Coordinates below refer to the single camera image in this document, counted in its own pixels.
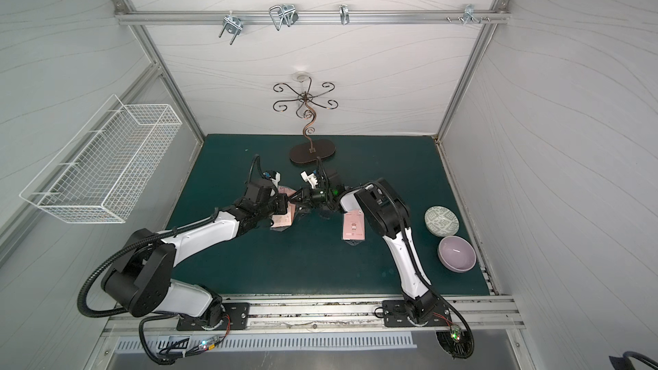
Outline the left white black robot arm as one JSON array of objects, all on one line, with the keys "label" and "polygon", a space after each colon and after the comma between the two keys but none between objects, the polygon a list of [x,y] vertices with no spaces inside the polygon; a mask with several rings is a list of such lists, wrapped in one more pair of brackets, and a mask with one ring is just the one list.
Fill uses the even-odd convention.
[{"label": "left white black robot arm", "polygon": [[210,287],[207,274],[193,279],[183,270],[286,212],[287,203],[279,174],[274,173],[247,183],[236,201],[197,222],[163,231],[134,231],[102,267],[100,287],[135,318],[151,313],[197,319],[214,315],[221,297]]}]

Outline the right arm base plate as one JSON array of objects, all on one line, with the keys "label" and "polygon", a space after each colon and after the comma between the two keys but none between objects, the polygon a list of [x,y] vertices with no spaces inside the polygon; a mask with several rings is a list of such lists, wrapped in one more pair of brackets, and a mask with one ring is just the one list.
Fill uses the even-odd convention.
[{"label": "right arm base plate", "polygon": [[374,310],[374,316],[386,328],[449,327],[452,318],[449,309],[440,301],[432,310],[415,307],[403,299],[384,300]]}]

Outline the pink ruler set plastic bag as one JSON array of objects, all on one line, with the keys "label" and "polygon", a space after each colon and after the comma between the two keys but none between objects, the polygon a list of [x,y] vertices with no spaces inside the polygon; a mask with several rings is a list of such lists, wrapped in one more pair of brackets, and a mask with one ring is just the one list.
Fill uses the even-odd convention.
[{"label": "pink ruler set plastic bag", "polygon": [[[296,193],[296,190],[292,188],[287,188],[285,186],[279,187],[279,193],[284,194],[288,197],[291,197]],[[270,229],[272,231],[285,231],[290,228],[295,219],[296,205],[288,202],[287,212],[283,215],[272,215],[272,225]]]}]

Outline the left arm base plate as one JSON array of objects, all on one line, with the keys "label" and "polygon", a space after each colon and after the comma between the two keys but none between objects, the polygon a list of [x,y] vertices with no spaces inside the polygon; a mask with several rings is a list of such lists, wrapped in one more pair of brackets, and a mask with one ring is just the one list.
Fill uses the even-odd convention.
[{"label": "left arm base plate", "polygon": [[176,329],[180,332],[244,330],[249,310],[249,303],[214,304],[200,317],[181,316]]}]

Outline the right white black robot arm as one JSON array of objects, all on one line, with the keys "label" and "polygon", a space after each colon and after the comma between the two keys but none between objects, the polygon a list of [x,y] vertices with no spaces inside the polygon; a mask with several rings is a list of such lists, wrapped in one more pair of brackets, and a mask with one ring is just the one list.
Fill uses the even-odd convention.
[{"label": "right white black robot arm", "polygon": [[337,173],[319,167],[302,172],[308,184],[291,197],[295,204],[329,212],[361,212],[363,220],[383,238],[397,267],[404,309],[412,325],[425,325],[441,301],[423,270],[413,243],[410,211],[384,178],[348,188]]}]

